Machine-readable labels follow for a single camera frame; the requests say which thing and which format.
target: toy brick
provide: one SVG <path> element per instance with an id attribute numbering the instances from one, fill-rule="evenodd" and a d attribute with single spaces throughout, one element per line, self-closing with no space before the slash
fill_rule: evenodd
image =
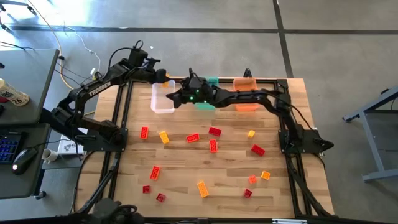
<path id="1" fill-rule="evenodd" d="M 152 180 L 157 180 L 159 174 L 160 174 L 160 167 L 154 166 L 154 168 L 152 169 L 152 173 L 150 174 L 150 178 Z"/>
<path id="2" fill-rule="evenodd" d="M 142 186 L 142 193 L 144 194 L 150 193 L 150 186 L 149 185 Z"/>
<path id="3" fill-rule="evenodd" d="M 250 198 L 252 192 L 249 189 L 246 189 L 243 193 L 243 196 L 246 198 Z"/>
<path id="4" fill-rule="evenodd" d="M 264 153 L 266 152 L 265 150 L 263 150 L 260 146 L 254 144 L 253 147 L 251 148 L 251 150 L 255 153 L 257 153 L 259 156 L 263 156 Z"/>
<path id="5" fill-rule="evenodd" d="M 166 195 L 162 195 L 161 193 L 159 193 L 156 197 L 156 200 L 164 202 L 164 200 L 166 200 Z"/>
<path id="6" fill-rule="evenodd" d="M 271 174 L 268 173 L 267 171 L 262 171 L 261 178 L 269 180 L 270 176 L 271 176 Z"/>
<path id="7" fill-rule="evenodd" d="M 162 84 L 162 87 L 163 87 L 163 88 L 169 87 L 169 81 L 163 83 L 163 84 Z"/>
<path id="8" fill-rule="evenodd" d="M 170 142 L 169 137 L 167 137 L 167 133 L 165 131 L 161 131 L 159 133 L 159 136 L 162 139 L 163 144 L 167 144 Z"/>
<path id="9" fill-rule="evenodd" d="M 256 133 L 256 132 L 253 131 L 253 130 L 250 130 L 249 133 L 248 133 L 248 137 L 249 137 L 249 138 L 253 138 L 254 133 Z"/>
<path id="10" fill-rule="evenodd" d="M 221 135 L 221 130 L 217 129 L 217 128 L 210 127 L 209 134 L 212 134 L 212 135 L 215 135 L 215 136 L 220 136 Z"/>
<path id="11" fill-rule="evenodd" d="M 255 175 L 252 175 L 252 176 L 249 177 L 249 183 L 250 184 L 254 184 L 256 182 L 257 182 L 257 178 L 256 178 Z"/>
<path id="12" fill-rule="evenodd" d="M 191 134 L 187 136 L 187 142 L 194 142 L 199 140 L 199 134 Z"/>
<path id="13" fill-rule="evenodd" d="M 148 138 L 148 127 L 142 127 L 141 128 L 140 138 L 141 139 L 147 139 Z"/>
<path id="14" fill-rule="evenodd" d="M 206 185 L 203 181 L 198 183 L 198 189 L 200 192 L 201 197 L 209 196 L 209 192 L 207 191 Z"/>
<path id="15" fill-rule="evenodd" d="M 210 140 L 210 152 L 217 152 L 217 141 L 215 139 Z"/>

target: label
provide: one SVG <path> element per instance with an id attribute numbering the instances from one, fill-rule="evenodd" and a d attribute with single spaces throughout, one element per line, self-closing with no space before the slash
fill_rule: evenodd
<path id="1" fill-rule="evenodd" d="M 107 83 L 105 83 L 104 85 L 101 85 L 100 87 L 96 88 L 95 90 L 89 92 L 88 94 L 89 94 L 90 96 L 95 96 L 95 95 L 97 95 L 98 93 L 100 93 L 100 92 L 102 92 L 103 90 L 105 90 L 105 89 L 106 89 L 107 87 L 109 87 L 109 86 L 111 86 L 111 82 L 110 82 L 110 81 L 107 82 Z"/>
<path id="2" fill-rule="evenodd" d="M 7 98 L 16 106 L 24 106 L 29 102 L 29 96 L 21 91 L 16 90 L 10 84 L 4 82 L 4 86 L 0 88 L 0 96 Z"/>

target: red lego brick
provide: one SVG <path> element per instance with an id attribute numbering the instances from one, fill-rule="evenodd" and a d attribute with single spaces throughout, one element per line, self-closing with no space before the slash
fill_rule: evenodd
<path id="1" fill-rule="evenodd" d="M 164 202 L 164 200 L 166 200 L 166 196 L 162 195 L 161 193 L 159 193 L 156 197 L 156 200 L 160 201 L 160 202 Z"/>
<path id="2" fill-rule="evenodd" d="M 265 150 L 263 150 L 260 146 L 254 144 L 253 147 L 251 148 L 251 150 L 255 153 L 257 153 L 259 156 L 263 156 L 264 153 L 266 152 Z"/>
<path id="3" fill-rule="evenodd" d="M 150 186 L 149 185 L 142 186 L 142 193 L 144 194 L 150 193 Z"/>
<path id="4" fill-rule="evenodd" d="M 191 134 L 190 136 L 187 136 L 187 142 L 191 143 L 194 141 L 199 140 L 199 134 Z"/>
<path id="5" fill-rule="evenodd" d="M 257 178 L 255 175 L 252 175 L 249 177 L 249 183 L 250 184 L 255 184 L 257 182 Z"/>
<path id="6" fill-rule="evenodd" d="M 213 127 L 210 127 L 209 134 L 212 134 L 212 135 L 215 135 L 215 136 L 220 136 L 221 135 L 221 130 L 213 128 Z"/>
<path id="7" fill-rule="evenodd" d="M 215 139 L 210 140 L 210 152 L 217 152 L 217 141 Z"/>
<path id="8" fill-rule="evenodd" d="M 148 127 L 142 127 L 141 128 L 140 138 L 141 139 L 147 139 L 148 138 Z"/>
<path id="9" fill-rule="evenodd" d="M 160 167 L 154 166 L 154 168 L 152 169 L 152 173 L 150 174 L 150 178 L 152 180 L 157 180 L 159 173 L 160 173 Z"/>
<path id="10" fill-rule="evenodd" d="M 243 196 L 246 198 L 250 198 L 252 192 L 249 189 L 246 189 L 243 193 Z"/>

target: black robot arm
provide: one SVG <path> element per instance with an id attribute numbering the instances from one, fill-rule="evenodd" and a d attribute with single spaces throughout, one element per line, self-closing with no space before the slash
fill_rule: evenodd
<path id="1" fill-rule="evenodd" d="M 181 89 L 175 93 L 166 95 L 173 100 L 174 107 L 178 108 L 185 103 L 209 103 L 216 108 L 223 108 L 236 103 L 258 103 L 264 106 L 270 113 L 282 118 L 288 129 L 285 136 L 286 147 L 283 152 L 297 153 L 307 152 L 321 153 L 331 147 L 333 143 L 319 137 L 316 130 L 304 130 L 301 124 L 297 124 L 292 116 L 290 95 L 278 90 L 250 90 L 229 91 L 209 84 L 205 78 L 198 77 L 190 68 L 190 76 L 181 80 Z M 275 98 L 275 106 L 269 97 Z"/>
<path id="2" fill-rule="evenodd" d="M 98 133 L 97 136 L 68 136 L 70 139 L 82 145 L 87 141 L 92 142 L 93 138 L 102 138 L 104 142 L 116 145 L 123 141 L 124 134 L 121 134 L 120 128 L 111 121 L 96 121 L 84 117 L 85 104 L 90 98 L 114 85 L 124 85 L 128 82 L 164 83 L 169 80 L 166 70 L 154 69 L 155 63 L 160 60 L 147 56 L 142 49 L 133 48 L 128 60 L 124 58 L 110 67 L 104 77 L 71 90 L 68 96 L 59 102 L 52 114 L 61 125 L 72 129 L 86 128 Z M 74 108 L 70 106 L 72 102 L 75 103 Z"/>

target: white cable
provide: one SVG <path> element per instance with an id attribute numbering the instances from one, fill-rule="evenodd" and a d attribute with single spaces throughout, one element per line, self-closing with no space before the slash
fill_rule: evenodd
<path id="1" fill-rule="evenodd" d="M 35 5 L 33 5 L 33 3 L 30 1 L 30 0 L 27 0 L 31 5 L 32 5 L 32 7 L 35 9 L 35 11 L 39 14 L 39 16 L 44 20 L 44 22 L 48 25 L 48 27 L 50 28 L 50 30 L 51 30 L 51 32 L 52 32 L 52 34 L 54 34 L 54 37 L 56 38 L 56 40 L 57 40 L 57 43 L 58 43 L 58 47 L 59 47 L 59 49 L 60 49 L 60 56 L 62 56 L 62 47 L 61 47 L 61 43 L 60 43 L 60 41 L 58 40 L 58 37 L 57 37 L 57 35 L 55 34 L 55 32 L 54 32 L 54 30 L 52 29 L 52 27 L 50 26 L 50 24 L 44 19 L 44 17 L 42 16 L 42 14 L 39 12 L 39 10 L 37 10 L 37 8 L 35 7 Z M 71 86 L 71 85 L 69 85 L 69 83 L 65 80 L 65 78 L 63 77 L 63 60 L 61 60 L 60 61 L 60 76 L 61 76 L 61 79 L 62 79 L 62 81 L 64 82 L 64 84 L 67 86 L 67 87 L 69 87 L 69 89 L 73 89 L 73 87 Z"/>
<path id="2" fill-rule="evenodd" d="M 101 59 L 100 59 L 100 57 L 97 55 L 97 53 L 96 53 L 94 50 L 91 50 L 91 49 L 87 48 L 85 41 L 84 41 L 83 38 L 76 32 L 76 30 L 75 30 L 74 28 L 71 28 L 71 27 L 66 26 L 65 23 L 64 23 L 63 26 L 66 27 L 66 28 L 68 28 L 68 29 L 73 30 L 73 31 L 75 32 L 76 36 L 80 37 L 80 40 L 81 40 L 81 42 L 83 43 L 83 46 L 85 47 L 85 49 L 86 49 L 88 52 L 94 53 L 94 54 L 95 54 L 95 57 L 97 57 L 97 58 L 98 58 L 98 61 L 99 61 L 97 71 L 100 71 L 100 68 L 101 68 Z"/>

